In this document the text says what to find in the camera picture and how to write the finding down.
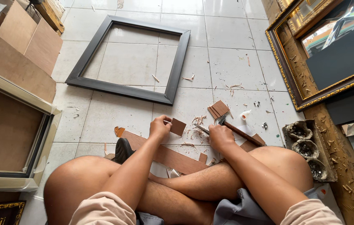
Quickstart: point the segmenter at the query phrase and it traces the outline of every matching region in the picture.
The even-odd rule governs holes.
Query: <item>leg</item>
[[[119,166],[98,156],[79,157],[59,166],[44,188],[48,224],[68,224],[79,204],[98,193]],[[211,224],[216,206],[148,181],[137,211],[158,216],[166,224]]]
[[[257,160],[305,192],[313,187],[313,178],[307,162],[298,153],[274,146],[249,152]],[[220,163],[202,171],[172,179],[150,178],[191,198],[204,201],[236,199],[237,190],[244,183],[228,163]]]

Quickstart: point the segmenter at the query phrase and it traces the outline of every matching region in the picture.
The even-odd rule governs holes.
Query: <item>black slipper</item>
[[[116,143],[115,153],[114,161],[119,164],[123,164],[123,162],[125,162],[134,153],[127,138],[119,138]]]

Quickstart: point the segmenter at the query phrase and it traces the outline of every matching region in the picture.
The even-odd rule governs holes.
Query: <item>beige sleeve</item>
[[[342,222],[320,200],[307,199],[291,206],[281,225],[342,225]]]
[[[69,225],[135,225],[132,210],[111,192],[99,192],[82,201],[71,217]]]

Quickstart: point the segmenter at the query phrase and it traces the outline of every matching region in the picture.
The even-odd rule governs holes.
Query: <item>hammer handle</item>
[[[254,144],[257,147],[262,147],[264,146],[264,144],[260,143],[259,141],[257,141],[256,139],[254,139],[253,137],[245,134],[242,130],[238,129],[237,127],[224,122],[223,123],[224,126],[228,127],[230,130],[236,132],[237,134],[239,134],[240,136],[242,136],[243,138],[245,138],[246,140],[248,140],[249,142],[251,142],[252,144]]]

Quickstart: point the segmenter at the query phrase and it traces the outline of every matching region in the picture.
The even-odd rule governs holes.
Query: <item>hammer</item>
[[[245,138],[246,140],[248,140],[249,142],[251,142],[252,144],[254,144],[257,147],[265,146],[264,144],[260,143],[259,141],[257,141],[253,137],[245,134],[245,132],[243,132],[242,130],[240,130],[237,127],[231,125],[230,123],[227,123],[226,122],[226,117],[227,117],[227,115],[222,115],[222,117],[221,117],[221,119],[219,121],[220,125],[228,127],[230,130],[236,132],[237,134],[239,134],[240,136],[242,136],[243,138]]]

